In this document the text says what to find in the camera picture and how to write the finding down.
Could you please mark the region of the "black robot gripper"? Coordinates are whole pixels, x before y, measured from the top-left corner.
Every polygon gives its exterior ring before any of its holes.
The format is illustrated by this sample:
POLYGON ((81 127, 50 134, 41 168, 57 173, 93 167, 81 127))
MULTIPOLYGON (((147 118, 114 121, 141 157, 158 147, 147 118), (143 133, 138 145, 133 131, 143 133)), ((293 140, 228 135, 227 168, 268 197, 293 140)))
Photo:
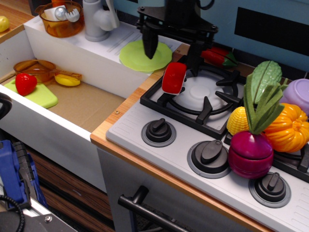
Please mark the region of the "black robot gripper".
POLYGON ((201 56, 207 44, 213 42, 218 27, 200 16, 200 10, 209 10, 215 1, 202 4, 200 0, 167 0, 164 6, 138 8, 138 29, 142 33, 144 52, 149 59, 155 55, 158 37, 163 36, 191 44, 187 53, 187 69, 198 74, 204 62, 201 56))

